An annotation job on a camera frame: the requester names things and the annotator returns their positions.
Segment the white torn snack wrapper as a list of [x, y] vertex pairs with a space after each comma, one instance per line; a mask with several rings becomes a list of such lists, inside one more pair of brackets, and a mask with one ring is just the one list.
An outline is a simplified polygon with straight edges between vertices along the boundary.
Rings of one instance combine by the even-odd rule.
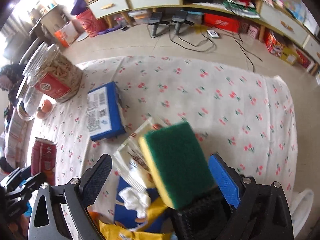
[[138, 139], [149, 131], [166, 125], [159, 117], [148, 118], [130, 134], [113, 154], [113, 162], [120, 176], [137, 191], [142, 192], [156, 187], [140, 149]]

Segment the red soda can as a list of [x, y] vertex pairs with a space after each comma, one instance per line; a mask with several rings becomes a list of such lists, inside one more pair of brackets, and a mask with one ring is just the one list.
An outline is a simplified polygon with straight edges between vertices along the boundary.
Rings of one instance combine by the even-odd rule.
[[31, 150], [31, 174], [44, 173], [52, 186], [55, 186], [56, 153], [55, 142], [35, 137]]

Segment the white tissue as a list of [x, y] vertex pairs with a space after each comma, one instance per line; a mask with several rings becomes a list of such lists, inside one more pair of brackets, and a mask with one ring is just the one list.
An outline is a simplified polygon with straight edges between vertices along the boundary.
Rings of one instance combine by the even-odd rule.
[[126, 187], [118, 193], [127, 210], [134, 210], [137, 218], [146, 217], [146, 211], [151, 204], [151, 198], [146, 191], [138, 191], [133, 187]]

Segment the green yellow scrub sponge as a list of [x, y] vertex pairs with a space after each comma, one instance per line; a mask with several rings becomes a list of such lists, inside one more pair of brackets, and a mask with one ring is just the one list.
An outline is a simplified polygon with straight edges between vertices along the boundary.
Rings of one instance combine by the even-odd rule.
[[183, 208], [216, 185], [188, 122], [149, 131], [138, 142], [157, 191], [167, 207]]

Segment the blue milk carton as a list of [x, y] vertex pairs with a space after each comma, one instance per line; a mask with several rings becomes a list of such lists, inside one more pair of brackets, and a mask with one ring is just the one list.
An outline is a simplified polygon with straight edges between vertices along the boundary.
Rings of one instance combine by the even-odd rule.
[[87, 93], [87, 128], [94, 142], [126, 133], [118, 87], [109, 82]]

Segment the yellow snack bag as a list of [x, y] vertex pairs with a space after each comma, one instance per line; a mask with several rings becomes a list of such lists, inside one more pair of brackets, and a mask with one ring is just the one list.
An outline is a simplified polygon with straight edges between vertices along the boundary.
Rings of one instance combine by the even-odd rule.
[[99, 222], [99, 230], [105, 239], [171, 239], [171, 233], [162, 233], [167, 218], [167, 206], [161, 197], [154, 199], [146, 210], [145, 218], [138, 218], [135, 210], [128, 210], [123, 204], [115, 205], [114, 222]]

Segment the white plastic trash basin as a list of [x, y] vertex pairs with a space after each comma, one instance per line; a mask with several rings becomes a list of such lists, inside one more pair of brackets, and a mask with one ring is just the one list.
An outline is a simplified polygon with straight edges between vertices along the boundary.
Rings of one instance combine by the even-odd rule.
[[305, 189], [298, 193], [293, 192], [290, 204], [290, 214], [293, 227], [293, 237], [296, 238], [306, 223], [313, 205], [314, 192]]

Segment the cherry print tablecloth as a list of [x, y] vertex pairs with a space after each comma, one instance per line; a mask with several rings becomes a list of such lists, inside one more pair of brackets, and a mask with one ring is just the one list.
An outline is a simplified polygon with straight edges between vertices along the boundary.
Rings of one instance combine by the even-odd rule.
[[55, 181], [80, 177], [126, 139], [93, 142], [87, 94], [115, 82], [127, 134], [149, 118], [186, 121], [206, 156], [217, 152], [238, 173], [259, 184], [281, 183], [291, 202], [297, 163], [295, 109], [286, 83], [224, 64], [174, 57], [127, 56], [86, 62], [78, 93], [36, 119], [32, 137], [57, 144]]

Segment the orange tangerine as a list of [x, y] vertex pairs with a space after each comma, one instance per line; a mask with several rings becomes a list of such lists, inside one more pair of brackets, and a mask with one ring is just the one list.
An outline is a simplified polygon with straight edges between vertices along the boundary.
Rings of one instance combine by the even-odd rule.
[[43, 111], [43, 113], [49, 113], [52, 110], [52, 108], [53, 105], [50, 100], [46, 99], [43, 101], [41, 105], [41, 111]]

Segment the clear seed jar red label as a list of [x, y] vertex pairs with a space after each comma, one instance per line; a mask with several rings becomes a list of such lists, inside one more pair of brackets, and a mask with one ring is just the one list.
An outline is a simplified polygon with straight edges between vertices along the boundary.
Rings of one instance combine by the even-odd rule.
[[27, 84], [39, 92], [63, 103], [77, 94], [82, 70], [71, 63], [55, 44], [43, 42], [28, 61], [23, 75]]

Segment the colourful snack cardboard box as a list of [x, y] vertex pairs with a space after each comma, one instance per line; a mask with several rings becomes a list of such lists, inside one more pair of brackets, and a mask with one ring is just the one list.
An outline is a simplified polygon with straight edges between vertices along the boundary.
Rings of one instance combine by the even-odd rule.
[[281, 57], [283, 49], [286, 47], [284, 38], [270, 29], [264, 33], [264, 43], [268, 52], [276, 57]]

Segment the orange white paper bag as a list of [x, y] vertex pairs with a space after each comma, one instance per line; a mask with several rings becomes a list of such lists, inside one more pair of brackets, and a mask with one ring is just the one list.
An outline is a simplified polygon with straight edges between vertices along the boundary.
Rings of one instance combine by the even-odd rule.
[[76, 30], [73, 22], [69, 21], [59, 30], [55, 31], [54, 36], [64, 48], [68, 48], [79, 37], [79, 32]]

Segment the red gift box under cabinet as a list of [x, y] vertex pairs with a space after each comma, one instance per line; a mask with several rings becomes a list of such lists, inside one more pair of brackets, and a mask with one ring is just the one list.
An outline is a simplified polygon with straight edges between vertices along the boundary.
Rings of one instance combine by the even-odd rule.
[[208, 13], [204, 14], [204, 25], [231, 31], [234, 33], [238, 33], [240, 28], [239, 21], [234, 18]]

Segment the black device on floor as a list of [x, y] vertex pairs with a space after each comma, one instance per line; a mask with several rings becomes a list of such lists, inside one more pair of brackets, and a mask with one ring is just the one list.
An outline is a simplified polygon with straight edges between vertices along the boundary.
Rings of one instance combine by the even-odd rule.
[[187, 19], [186, 11], [176, 11], [172, 16], [171, 23], [174, 25], [174, 34], [178, 35], [180, 32], [181, 25], [185, 23]]
[[146, 27], [151, 38], [155, 38], [157, 36], [157, 29], [162, 22], [162, 17], [162, 12], [153, 12], [149, 17]]

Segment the long wooden TV cabinet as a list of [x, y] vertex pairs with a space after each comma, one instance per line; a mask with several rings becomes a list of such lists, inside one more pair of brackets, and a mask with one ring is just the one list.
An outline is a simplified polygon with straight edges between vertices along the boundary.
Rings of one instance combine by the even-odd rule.
[[208, 14], [224, 13], [260, 25], [259, 39], [270, 29], [287, 37], [314, 62], [308, 70], [319, 70], [319, 25], [301, 0], [272, 0], [273, 6], [261, 0], [85, 0], [93, 15], [106, 18], [119, 12], [139, 9], [177, 7], [204, 10]]

